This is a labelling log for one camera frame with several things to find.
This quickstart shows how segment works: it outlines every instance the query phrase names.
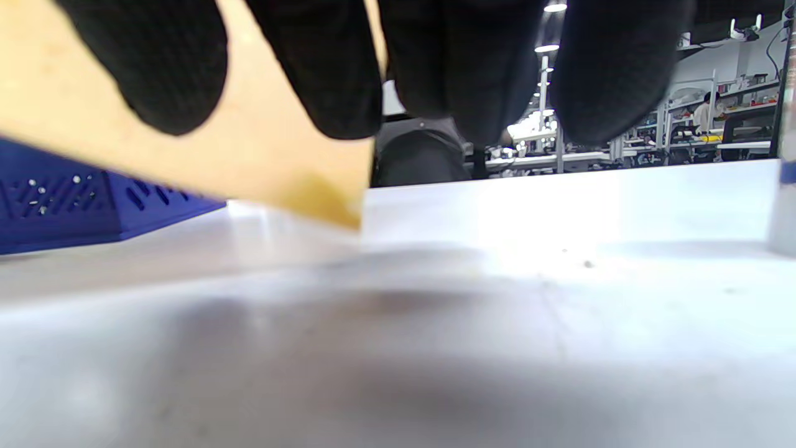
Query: yellow object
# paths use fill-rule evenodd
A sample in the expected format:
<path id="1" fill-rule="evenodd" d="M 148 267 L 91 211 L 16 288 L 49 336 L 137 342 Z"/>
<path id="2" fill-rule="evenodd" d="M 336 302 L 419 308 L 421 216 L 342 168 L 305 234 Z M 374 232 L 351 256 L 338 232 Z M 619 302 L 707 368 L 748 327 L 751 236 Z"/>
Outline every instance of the yellow object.
<path id="1" fill-rule="evenodd" d="M 358 227 L 371 141 L 318 132 L 245 2 L 217 3 L 229 36 L 224 95 L 201 128 L 173 137 L 139 121 L 55 2 L 0 0 L 0 135 L 156 183 Z M 367 3 L 381 36 L 375 0 Z"/>

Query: gloved hand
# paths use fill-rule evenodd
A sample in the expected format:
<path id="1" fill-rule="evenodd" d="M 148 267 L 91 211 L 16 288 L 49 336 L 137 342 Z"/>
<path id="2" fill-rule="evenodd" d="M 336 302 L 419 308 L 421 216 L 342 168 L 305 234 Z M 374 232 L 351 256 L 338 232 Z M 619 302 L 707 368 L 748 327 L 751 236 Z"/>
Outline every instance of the gloved hand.
<path id="1" fill-rule="evenodd" d="M 141 120 L 182 135 L 213 112 L 227 72 L 214 0 L 55 0 Z M 247 0 L 310 118 L 336 139 L 374 135 L 381 79 L 362 0 Z M 547 0 L 380 0 L 399 97 L 497 142 L 536 90 Z M 568 136 L 600 144 L 661 99 L 693 0 L 569 0 L 551 102 Z"/>

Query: person in white shirt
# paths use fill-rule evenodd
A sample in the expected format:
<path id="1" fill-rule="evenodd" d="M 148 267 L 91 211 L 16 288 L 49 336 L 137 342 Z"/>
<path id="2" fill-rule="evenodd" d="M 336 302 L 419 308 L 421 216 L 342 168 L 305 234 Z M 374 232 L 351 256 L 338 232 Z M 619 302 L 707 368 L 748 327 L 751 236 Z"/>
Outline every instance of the person in white shirt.
<path id="1" fill-rule="evenodd" d="M 713 107 L 713 119 L 720 118 L 724 114 L 724 105 L 719 102 L 721 96 L 716 94 L 716 105 Z M 696 132 L 699 134 L 707 134 L 713 125 L 710 120 L 710 93 L 704 94 L 704 102 L 694 111 L 694 124 L 696 125 Z"/>

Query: white wall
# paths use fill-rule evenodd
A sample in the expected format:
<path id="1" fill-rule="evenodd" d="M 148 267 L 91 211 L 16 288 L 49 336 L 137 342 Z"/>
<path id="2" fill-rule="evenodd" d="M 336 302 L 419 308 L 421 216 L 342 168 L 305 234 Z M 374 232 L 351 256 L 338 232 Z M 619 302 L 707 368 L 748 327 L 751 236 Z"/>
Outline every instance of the white wall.
<path id="1" fill-rule="evenodd" d="M 719 48 L 703 49 L 699 53 L 686 57 L 677 63 L 677 70 L 674 73 L 673 80 L 687 81 L 709 78 L 713 76 L 713 69 L 716 69 L 716 78 L 719 82 L 734 80 L 738 69 L 738 56 L 741 45 L 745 44 L 729 42 Z M 710 83 L 708 82 L 702 88 L 710 88 Z"/>
<path id="2" fill-rule="evenodd" d="M 772 26 L 769 26 L 766 29 L 760 31 L 760 39 L 754 42 L 748 42 L 743 45 L 749 46 L 749 62 L 746 67 L 746 74 L 747 75 L 755 75 L 757 73 L 767 73 L 768 80 L 773 81 L 775 78 L 774 66 L 771 64 L 771 61 L 766 56 L 766 46 L 768 42 L 774 37 L 775 34 L 782 31 L 782 23 L 776 23 Z M 787 41 L 781 42 L 782 38 L 785 37 L 786 34 L 784 31 L 779 33 L 777 37 L 774 38 L 774 42 L 771 44 L 771 57 L 774 58 L 776 61 L 777 66 L 782 68 L 782 64 L 784 63 L 785 59 L 785 50 L 787 47 Z"/>
<path id="3" fill-rule="evenodd" d="M 698 78 L 709 78 L 716 69 L 719 82 L 735 80 L 740 74 L 755 75 L 768 73 L 768 80 L 774 79 L 774 66 L 766 57 L 766 46 L 771 38 L 782 29 L 776 23 L 760 31 L 760 39 L 753 42 L 731 41 L 715 49 L 703 49 L 699 53 L 686 57 L 677 63 L 673 81 L 687 81 Z M 784 32 L 771 44 L 771 57 L 782 66 L 787 43 L 780 42 Z M 673 90 L 682 87 L 698 87 L 710 89 L 710 82 L 677 84 Z"/>

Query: cable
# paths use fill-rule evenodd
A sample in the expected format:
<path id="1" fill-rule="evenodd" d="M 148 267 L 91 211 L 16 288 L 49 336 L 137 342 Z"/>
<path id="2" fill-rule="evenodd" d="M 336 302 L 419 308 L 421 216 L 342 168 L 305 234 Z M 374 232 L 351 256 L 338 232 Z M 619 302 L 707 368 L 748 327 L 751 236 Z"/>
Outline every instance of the cable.
<path id="1" fill-rule="evenodd" d="M 774 61 L 774 58 L 771 57 L 771 44 L 774 43 L 774 39 L 776 39 L 777 36 L 779 36 L 779 33 L 781 31 L 782 30 L 777 31 L 777 33 L 774 34 L 774 36 L 771 37 L 771 41 L 768 42 L 768 46 L 766 47 L 766 56 L 768 56 L 768 60 L 771 61 L 771 64 L 774 64 L 774 75 L 776 76 L 775 79 L 777 81 L 779 81 L 779 66 L 777 65 L 776 61 Z"/>

